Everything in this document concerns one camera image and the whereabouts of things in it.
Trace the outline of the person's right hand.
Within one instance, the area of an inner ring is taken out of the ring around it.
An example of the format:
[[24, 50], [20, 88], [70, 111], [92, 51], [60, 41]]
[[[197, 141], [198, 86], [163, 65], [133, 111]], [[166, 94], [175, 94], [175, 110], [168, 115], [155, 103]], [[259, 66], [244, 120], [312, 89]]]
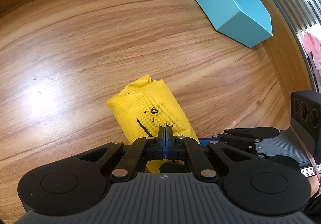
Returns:
[[312, 197], [318, 192], [319, 179], [318, 179], [318, 176], [315, 175], [315, 176], [308, 177], [307, 180], [309, 181], [309, 183], [311, 185], [311, 196], [310, 197]]

